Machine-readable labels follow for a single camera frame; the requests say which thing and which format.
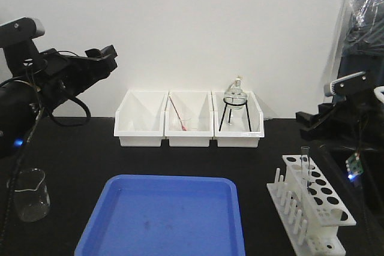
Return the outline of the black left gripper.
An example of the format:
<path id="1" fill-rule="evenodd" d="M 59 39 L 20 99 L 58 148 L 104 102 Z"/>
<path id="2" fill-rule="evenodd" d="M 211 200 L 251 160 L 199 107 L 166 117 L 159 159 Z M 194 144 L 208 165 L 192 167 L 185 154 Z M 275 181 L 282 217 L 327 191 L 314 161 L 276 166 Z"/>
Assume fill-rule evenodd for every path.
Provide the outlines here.
<path id="1" fill-rule="evenodd" d="M 35 81 L 40 88 L 43 106 L 49 111 L 109 77 L 118 66 L 118 54 L 113 44 L 102 50 L 85 50 L 85 56 L 63 55 L 56 49 L 43 51 L 40 55 L 47 66 L 37 73 Z"/>

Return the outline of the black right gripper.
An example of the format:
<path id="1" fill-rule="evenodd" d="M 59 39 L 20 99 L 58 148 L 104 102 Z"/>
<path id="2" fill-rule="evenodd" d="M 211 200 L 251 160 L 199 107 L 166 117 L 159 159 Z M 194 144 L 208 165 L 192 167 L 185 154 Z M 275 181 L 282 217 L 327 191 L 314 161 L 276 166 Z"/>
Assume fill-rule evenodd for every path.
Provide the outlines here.
<path id="1" fill-rule="evenodd" d="M 295 119 L 306 141 L 345 140 L 354 147 L 361 142 L 362 112 L 348 100 L 321 103 L 318 113 L 296 112 Z"/>

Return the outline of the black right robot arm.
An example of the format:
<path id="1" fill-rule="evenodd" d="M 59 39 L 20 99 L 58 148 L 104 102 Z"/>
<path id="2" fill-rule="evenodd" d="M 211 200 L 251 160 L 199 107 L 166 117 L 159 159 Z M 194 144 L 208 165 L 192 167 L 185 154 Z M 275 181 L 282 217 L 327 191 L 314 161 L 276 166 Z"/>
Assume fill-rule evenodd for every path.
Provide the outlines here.
<path id="1" fill-rule="evenodd" d="M 301 137 L 308 140 L 350 138 L 356 149 L 383 149 L 383 86 L 346 95 L 336 103 L 321 103 L 318 113 L 297 112 Z"/>

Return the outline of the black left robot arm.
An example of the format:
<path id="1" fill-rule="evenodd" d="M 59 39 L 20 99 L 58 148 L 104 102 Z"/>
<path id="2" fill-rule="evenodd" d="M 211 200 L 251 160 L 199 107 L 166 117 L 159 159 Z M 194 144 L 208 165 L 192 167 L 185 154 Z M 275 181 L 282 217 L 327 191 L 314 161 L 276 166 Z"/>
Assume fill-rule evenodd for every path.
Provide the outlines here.
<path id="1" fill-rule="evenodd" d="M 7 199 L 1 224 L 1 247 L 5 246 L 11 204 L 25 153 L 42 118 L 49 117 L 60 127 L 81 127 L 91 119 L 88 106 L 78 95 L 116 69 L 117 52 L 113 45 L 89 49 L 84 56 L 49 49 L 22 54 L 13 46 L 5 47 L 12 77 L 1 83 L 1 157 L 10 157 Z M 72 101 L 85 112 L 83 122 L 65 124 L 54 117 L 54 110 Z"/>

